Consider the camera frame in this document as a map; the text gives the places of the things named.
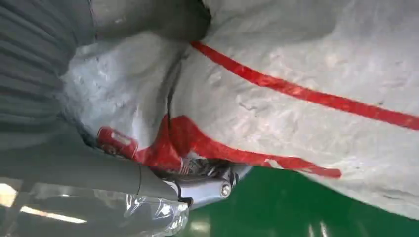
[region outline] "gray fabric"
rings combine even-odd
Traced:
[[[210,25],[210,12],[200,0],[91,0],[99,38],[153,31],[170,39],[201,39]]]
[[[93,42],[88,1],[2,0],[0,36],[0,151],[70,133],[52,95],[77,46]]]

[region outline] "plastic bag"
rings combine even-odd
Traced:
[[[182,171],[179,156],[159,155],[171,146],[157,135],[167,130],[168,94],[185,46],[143,32],[79,48],[58,95],[65,117],[108,153]]]
[[[181,155],[293,169],[419,219],[419,4],[207,0],[170,104]]]
[[[188,221],[188,205],[163,198],[0,177],[0,213],[14,212],[4,236],[171,236]]]

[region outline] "metal part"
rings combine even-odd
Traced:
[[[191,210],[224,200],[231,193],[230,183],[220,178],[181,176],[166,183],[177,189],[179,200],[190,201]]]
[[[216,167],[211,169],[210,174],[216,174],[215,177],[171,176],[164,182],[176,191],[179,200],[188,202],[190,209],[197,209],[228,198],[233,187],[251,169],[252,166],[231,164],[218,170]]]
[[[230,193],[231,193],[231,186],[227,185],[227,184],[224,184],[221,187],[221,196],[226,198],[226,197],[230,196]]]

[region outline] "white light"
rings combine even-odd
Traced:
[[[76,224],[82,224],[82,223],[87,222],[86,220],[82,220],[82,219],[79,219],[79,218],[64,216],[64,215],[59,215],[59,214],[49,213],[49,212],[44,212],[44,211],[39,211],[39,210],[30,208],[30,207],[27,207],[27,206],[22,207],[22,209],[20,211],[28,213],[28,214],[32,214],[32,215],[47,217],[47,218],[51,218],[51,219],[55,219],[55,220],[66,221],[66,222],[71,222],[71,223],[76,223]]]
[[[322,231],[322,236],[323,237],[328,237],[328,233],[327,233],[328,231],[327,231],[326,225],[323,221],[320,221],[320,229]]]
[[[170,213],[171,207],[169,205],[163,205],[162,209],[160,210],[160,213],[163,215],[168,215]]]
[[[209,233],[211,225],[206,221],[193,221],[191,222],[191,230],[203,233]]]
[[[16,198],[16,190],[8,184],[0,184],[0,205],[11,207]]]
[[[9,207],[9,208],[12,207],[13,202],[16,198],[16,195],[17,195],[17,191],[13,187],[4,183],[0,184],[0,205]],[[47,218],[51,218],[55,220],[66,221],[66,222],[71,222],[71,223],[76,223],[76,224],[82,224],[82,223],[87,222],[86,220],[78,219],[75,217],[39,211],[39,210],[30,208],[27,206],[22,207],[20,211],[28,213],[28,214],[32,214],[32,215],[43,216],[43,217],[47,217]]]

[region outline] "clear plastic wrap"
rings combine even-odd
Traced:
[[[1,236],[163,237],[188,213],[162,198],[0,178]]]

